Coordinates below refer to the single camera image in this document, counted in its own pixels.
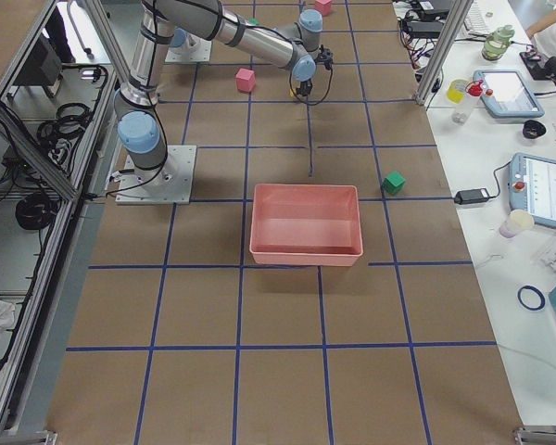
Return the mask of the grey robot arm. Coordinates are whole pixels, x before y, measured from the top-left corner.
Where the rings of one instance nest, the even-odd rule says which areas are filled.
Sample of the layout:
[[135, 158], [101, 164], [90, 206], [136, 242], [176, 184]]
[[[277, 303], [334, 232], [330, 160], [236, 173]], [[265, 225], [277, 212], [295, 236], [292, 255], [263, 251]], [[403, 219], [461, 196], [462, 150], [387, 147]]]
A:
[[131, 160], [130, 189], [146, 193], [173, 183], [175, 166], [157, 114], [163, 65], [207, 62], [218, 41], [286, 70], [307, 96], [319, 66], [332, 68], [321, 42], [322, 14], [305, 9], [296, 21], [267, 28], [225, 8], [220, 1], [144, 1], [144, 15], [129, 76], [115, 99], [120, 142]]

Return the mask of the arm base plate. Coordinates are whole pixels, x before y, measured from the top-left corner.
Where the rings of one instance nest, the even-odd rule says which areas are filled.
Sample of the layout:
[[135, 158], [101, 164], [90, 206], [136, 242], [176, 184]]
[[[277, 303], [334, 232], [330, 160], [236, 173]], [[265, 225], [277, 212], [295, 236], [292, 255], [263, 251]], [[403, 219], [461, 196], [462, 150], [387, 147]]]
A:
[[124, 169], [132, 172], [121, 176], [121, 191], [115, 194], [115, 201], [119, 205], [188, 204], [195, 165], [196, 146], [169, 146], [161, 172], [137, 169], [127, 155]]
[[180, 42], [172, 42], [165, 58], [166, 64], [208, 63], [212, 42], [188, 36]]

